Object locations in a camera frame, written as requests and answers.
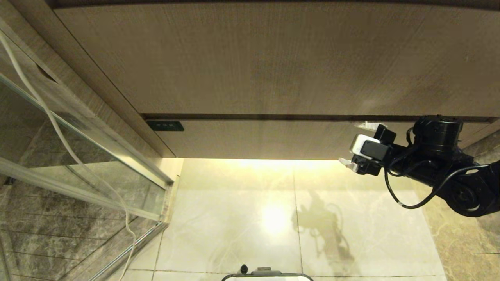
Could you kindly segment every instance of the wood trim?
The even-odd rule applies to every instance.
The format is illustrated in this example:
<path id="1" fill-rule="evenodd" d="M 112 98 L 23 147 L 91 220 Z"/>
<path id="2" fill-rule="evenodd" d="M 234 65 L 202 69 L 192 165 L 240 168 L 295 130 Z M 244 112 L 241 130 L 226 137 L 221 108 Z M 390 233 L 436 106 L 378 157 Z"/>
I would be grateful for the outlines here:
<path id="1" fill-rule="evenodd" d="M 336 160 L 350 159 L 356 134 L 374 132 L 354 121 L 181 120 L 184 131 L 157 131 L 178 157 L 232 159 Z M 383 121 L 407 145 L 414 122 Z M 464 124 L 461 136 L 474 134 L 487 123 Z"/>
<path id="2" fill-rule="evenodd" d="M 124 4 L 144 4 L 161 2 L 190 2 L 190 0 L 54 0 L 57 7 L 81 7 L 95 5 L 124 5 Z M 199 0 L 199 2 L 215 2 L 213 0 Z M 381 0 L 365 0 L 365 2 L 381 2 Z M 384 0 L 386 3 L 412 3 L 424 5 L 440 5 L 464 7 L 472 9 L 498 10 L 500 1 L 498 0 Z"/>
<path id="3" fill-rule="evenodd" d="M 23 37 L 26 39 L 28 46 L 36 46 L 34 45 L 36 43 L 38 47 L 34 47 L 33 49 L 35 53 L 40 55 L 40 58 L 47 58 L 49 53 L 53 53 L 51 54 L 52 56 L 55 53 L 60 56 L 60 58 L 56 59 L 57 62 L 44 61 L 47 63 L 45 67 L 42 67 L 44 71 L 49 74 L 53 72 L 52 74 L 66 81 L 70 81 L 70 77 L 72 77 L 71 79 L 77 77 L 78 83 L 74 84 L 79 84 L 78 87 L 88 88 L 85 92 L 89 93 L 87 96 L 84 96 L 80 92 L 76 92 L 76 94 L 79 95 L 79 98 L 84 103 L 89 105 L 91 110 L 104 121 L 111 119 L 111 116 L 117 114 L 114 118 L 120 117 L 135 131 L 122 134 L 124 138 L 129 138 L 128 134 L 131 134 L 134 138 L 140 137 L 161 157 L 175 157 L 167 145 L 147 126 L 134 107 L 90 58 L 44 0 L 15 0 L 10 2 L 27 21 L 23 22 L 24 20 L 22 20 L 21 22 L 19 20 L 21 25 L 16 28 L 16 31 L 24 29 L 22 31 L 24 34 L 19 35 L 19 38 Z M 2 10 L 2 13 L 8 14 L 7 10 L 9 9 Z M 65 67 L 52 67 L 62 61 Z M 46 67 L 49 65 L 52 69 L 47 70 Z M 61 76 L 66 71 L 71 74 Z M 104 103 L 97 101 L 97 99 L 102 99 Z"/>
<path id="4" fill-rule="evenodd" d="M 275 120 L 275 121 L 391 121 L 415 122 L 421 115 L 322 115 L 322 114 L 191 114 L 143 113 L 146 120 Z M 495 117 L 449 116 L 464 123 L 491 123 Z"/>

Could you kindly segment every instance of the black knob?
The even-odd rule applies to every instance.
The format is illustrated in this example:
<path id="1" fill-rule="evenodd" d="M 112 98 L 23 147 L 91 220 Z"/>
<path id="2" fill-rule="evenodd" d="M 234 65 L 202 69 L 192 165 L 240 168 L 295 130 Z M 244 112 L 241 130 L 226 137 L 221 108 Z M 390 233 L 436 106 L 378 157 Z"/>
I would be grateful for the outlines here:
<path id="1" fill-rule="evenodd" d="M 246 264 L 243 264 L 240 268 L 239 268 L 239 271 L 241 271 L 242 274 L 247 274 L 247 272 L 249 271 L 249 268 Z"/>

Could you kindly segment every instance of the white cable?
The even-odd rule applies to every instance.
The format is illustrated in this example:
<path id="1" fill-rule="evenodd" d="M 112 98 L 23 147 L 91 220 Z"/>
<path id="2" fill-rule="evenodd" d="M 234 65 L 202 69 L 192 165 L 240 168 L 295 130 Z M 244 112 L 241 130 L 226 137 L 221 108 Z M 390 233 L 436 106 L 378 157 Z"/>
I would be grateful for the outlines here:
<path id="1" fill-rule="evenodd" d="M 21 69 L 16 57 L 14 56 L 14 53 L 12 52 L 11 47 L 7 43 L 7 40 L 5 39 L 4 33 L 2 31 L 0 31 L 0 41 L 3 45 L 3 47 L 5 48 L 5 50 L 7 51 L 7 54 L 9 56 L 10 60 L 12 61 L 12 64 L 14 65 L 14 68 L 15 68 L 15 71 L 17 72 L 17 75 L 19 75 L 19 77 L 21 78 L 24 85 L 26 85 L 26 87 L 31 92 L 31 94 L 33 94 L 33 96 L 36 98 L 36 100 L 40 103 L 43 110 L 45 110 L 45 113 L 47 113 L 48 118 L 49 118 L 50 122 L 52 123 L 52 126 L 54 127 L 55 132 L 59 136 L 62 144 L 66 148 L 69 155 L 71 155 L 71 157 L 78 163 L 78 165 L 80 165 L 85 171 L 87 171 L 89 174 L 93 175 L 99 181 L 101 181 L 106 187 L 108 187 L 110 190 L 112 190 L 116 194 L 116 196 L 119 198 L 120 203 L 123 206 L 123 209 L 125 210 L 125 228 L 133 236 L 132 249 L 130 250 L 130 254 L 128 255 L 128 258 L 126 260 L 125 268 L 123 269 L 123 272 L 120 276 L 120 279 L 118 280 L 118 281 L 121 281 L 125 275 L 125 271 L 127 271 L 127 267 L 129 266 L 130 259 L 132 257 L 132 254 L 134 253 L 134 248 L 135 248 L 135 244 L 136 244 L 136 240 L 137 240 L 136 234 L 129 227 L 129 210 L 127 209 L 127 205 L 126 205 L 123 197 L 118 193 L 118 191 L 116 189 L 114 189 L 111 186 L 111 184 L 109 184 L 107 181 L 105 181 L 99 175 L 94 173 L 89 167 L 87 167 L 87 165 L 85 165 L 82 162 L 82 160 L 80 160 L 80 158 L 78 158 L 78 156 L 75 154 L 75 152 L 71 148 L 70 144 L 68 143 L 68 141 L 64 137 L 63 133 L 61 132 L 61 128 L 59 128 L 59 124 L 57 123 L 56 118 L 54 117 L 54 114 L 49 109 L 49 107 L 47 106 L 47 104 L 45 103 L 43 98 L 38 94 L 37 90 L 35 90 L 35 88 L 31 85 L 28 78 L 25 76 L 25 74 L 24 74 L 23 70 Z"/>

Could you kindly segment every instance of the marble wall tile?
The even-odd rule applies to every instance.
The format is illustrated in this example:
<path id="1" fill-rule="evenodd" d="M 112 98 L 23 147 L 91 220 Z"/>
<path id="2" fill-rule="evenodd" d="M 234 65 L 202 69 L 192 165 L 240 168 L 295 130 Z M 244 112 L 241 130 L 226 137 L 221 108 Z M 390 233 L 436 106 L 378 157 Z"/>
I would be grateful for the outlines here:
<path id="1" fill-rule="evenodd" d="M 84 163 L 114 160 L 110 154 L 69 129 L 61 127 L 61 130 L 71 148 Z M 76 164 L 66 151 L 50 122 L 43 124 L 25 154 L 21 157 L 20 163 L 28 168 Z"/>
<path id="2" fill-rule="evenodd" d="M 8 280 L 9 268 L 7 267 L 7 261 L 5 260 L 4 255 L 5 250 L 3 248 L 4 247 L 0 245 L 0 280 Z"/>
<path id="3" fill-rule="evenodd" d="M 46 280 L 58 280 L 64 273 L 75 267 L 80 261 L 33 254 L 14 253 L 19 268 L 19 275 Z"/>
<path id="4" fill-rule="evenodd" d="M 18 214 L 6 218 L 8 227 L 2 230 L 63 237 L 106 239 L 121 230 L 124 222 L 118 219 L 80 218 Z"/>
<path id="5" fill-rule="evenodd" d="M 0 185 L 0 210 L 7 206 L 12 193 L 12 185 Z"/>
<path id="6" fill-rule="evenodd" d="M 47 197 L 47 198 L 71 198 L 69 196 L 50 191 L 29 183 L 17 180 L 15 182 L 15 189 L 12 191 L 13 197 L 18 196 L 33 196 L 33 197 Z"/>
<path id="7" fill-rule="evenodd" d="M 18 279 L 16 281 L 47 281 L 43 279 L 38 279 L 38 278 L 32 278 L 32 277 L 26 277 L 26 276 L 16 276 Z"/>
<path id="8" fill-rule="evenodd" d="M 19 274 L 15 253 L 12 252 L 11 236 L 5 231 L 0 231 L 0 242 L 2 243 L 3 258 L 10 274 Z"/>
<path id="9" fill-rule="evenodd" d="M 420 199 L 429 193 L 428 186 L 417 182 L 413 185 Z M 465 217 L 441 198 L 434 198 L 422 209 L 448 281 L 498 280 L 500 213 Z"/>
<path id="10" fill-rule="evenodd" d="M 59 217 L 123 220 L 125 212 L 70 197 L 16 196 L 0 211 Z"/>
<path id="11" fill-rule="evenodd" d="M 500 146 L 500 130 L 466 147 L 463 152 L 474 157 L 488 154 L 490 150 Z"/>
<path id="12" fill-rule="evenodd" d="M 138 217 L 135 220 L 130 222 L 130 228 L 135 232 L 137 236 L 144 234 L 148 229 L 156 224 L 155 221 L 150 219 L 145 219 Z M 163 228 L 158 229 L 157 231 L 161 232 L 165 229 L 166 225 Z M 88 280 L 92 277 L 97 271 L 103 268 L 106 264 L 108 264 L 111 260 L 113 260 L 116 256 L 118 256 L 126 247 L 128 247 L 132 243 L 132 237 L 130 233 L 128 233 L 125 229 L 120 230 L 113 237 L 109 239 L 103 246 L 99 247 L 95 250 L 91 255 L 87 256 L 81 263 L 73 268 L 71 271 L 67 272 L 59 281 L 80 281 L 80 280 Z M 145 243 L 141 243 L 137 251 L 141 250 L 141 247 L 146 245 Z M 109 274 L 112 274 L 115 268 L 111 268 Z M 104 274 L 99 280 L 105 280 L 107 275 Z"/>
<path id="13" fill-rule="evenodd" d="M 141 201 L 144 203 L 150 187 L 156 188 L 159 191 L 162 189 L 121 162 L 90 163 L 87 164 L 87 167 L 98 176 L 105 178 L 126 201 Z M 73 165 L 71 168 L 83 178 L 89 180 L 93 186 L 98 187 L 98 190 L 102 193 L 107 194 L 113 199 L 116 198 L 115 194 L 93 175 L 87 173 L 77 165 Z"/>
<path id="14" fill-rule="evenodd" d="M 490 164 L 500 160 L 500 145 L 474 158 L 479 164 Z"/>
<path id="15" fill-rule="evenodd" d="M 46 177 L 57 180 L 66 185 L 78 188 L 98 196 L 112 198 L 112 191 L 107 187 L 101 187 L 99 180 L 89 175 L 74 173 L 72 166 L 45 166 L 31 168 L 34 172 L 43 174 Z"/>
<path id="16" fill-rule="evenodd" d="M 9 235 L 14 252 L 73 260 L 83 260 L 107 241 L 19 232 L 10 232 Z"/>

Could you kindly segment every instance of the cabinet door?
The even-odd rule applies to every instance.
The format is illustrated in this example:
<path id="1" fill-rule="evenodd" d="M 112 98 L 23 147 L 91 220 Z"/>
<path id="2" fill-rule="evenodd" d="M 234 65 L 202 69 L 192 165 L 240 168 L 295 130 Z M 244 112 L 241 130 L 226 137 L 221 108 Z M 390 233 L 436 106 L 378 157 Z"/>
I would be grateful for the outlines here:
<path id="1" fill-rule="evenodd" d="M 356 134 L 374 132 L 355 122 L 181 120 L 184 131 L 157 131 L 179 158 L 238 159 L 350 159 Z M 413 122 L 384 122 L 397 133 L 396 143 L 406 145 L 406 131 Z M 461 138 L 487 123 L 465 124 Z"/>
<path id="2" fill-rule="evenodd" d="M 495 117 L 500 106 L 496 11 L 229 1 L 55 13 L 139 113 Z"/>

